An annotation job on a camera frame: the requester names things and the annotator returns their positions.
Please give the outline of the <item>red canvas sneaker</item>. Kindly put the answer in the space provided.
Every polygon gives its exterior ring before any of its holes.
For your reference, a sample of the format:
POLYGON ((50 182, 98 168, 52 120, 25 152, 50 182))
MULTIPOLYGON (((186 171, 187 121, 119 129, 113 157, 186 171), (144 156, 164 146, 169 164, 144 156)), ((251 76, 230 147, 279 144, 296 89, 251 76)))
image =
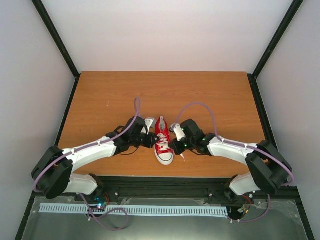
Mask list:
POLYGON ((169 147, 171 138, 168 124, 163 116, 160 116, 156 122, 155 134, 159 138, 154 146, 155 157, 162 165, 170 165, 174 159, 174 151, 169 147))

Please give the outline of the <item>white shoelace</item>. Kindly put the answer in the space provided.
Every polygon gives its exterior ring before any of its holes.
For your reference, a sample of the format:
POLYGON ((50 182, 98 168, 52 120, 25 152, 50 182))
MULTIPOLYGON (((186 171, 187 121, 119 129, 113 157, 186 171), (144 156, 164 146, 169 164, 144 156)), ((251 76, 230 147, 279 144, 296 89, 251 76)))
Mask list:
POLYGON ((157 136, 160 138, 160 140, 154 147, 156 159, 162 165, 170 165, 174 160, 174 151, 169 147, 170 137, 163 133, 159 133, 157 136))

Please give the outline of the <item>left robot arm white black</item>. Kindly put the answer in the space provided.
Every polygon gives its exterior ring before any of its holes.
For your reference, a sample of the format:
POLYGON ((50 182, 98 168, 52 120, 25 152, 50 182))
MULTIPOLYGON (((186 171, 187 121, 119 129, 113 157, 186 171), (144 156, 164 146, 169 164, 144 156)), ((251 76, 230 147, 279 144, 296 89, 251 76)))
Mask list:
POLYGON ((62 194, 83 194, 92 201, 101 200, 106 187, 93 173, 76 174, 75 171, 97 160, 126 152, 130 147, 151 149, 160 140, 150 130, 156 126, 152 117, 132 117, 126 126, 102 138, 75 148, 60 149, 54 145, 47 149, 31 172, 35 189, 48 199, 62 194))

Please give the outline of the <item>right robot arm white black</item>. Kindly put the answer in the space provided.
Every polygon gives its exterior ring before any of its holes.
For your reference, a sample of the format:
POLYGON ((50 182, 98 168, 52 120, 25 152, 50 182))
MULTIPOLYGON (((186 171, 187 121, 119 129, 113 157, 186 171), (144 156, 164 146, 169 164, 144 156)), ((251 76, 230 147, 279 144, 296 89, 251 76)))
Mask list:
POLYGON ((249 172, 233 176, 224 187, 224 197, 230 203, 239 196, 262 191, 269 195, 293 180, 290 164, 268 141, 243 143, 225 139, 215 133, 205 134, 192 119, 174 123, 169 130, 175 138, 169 143, 176 155, 189 150, 199 156, 222 157, 241 163, 249 172))

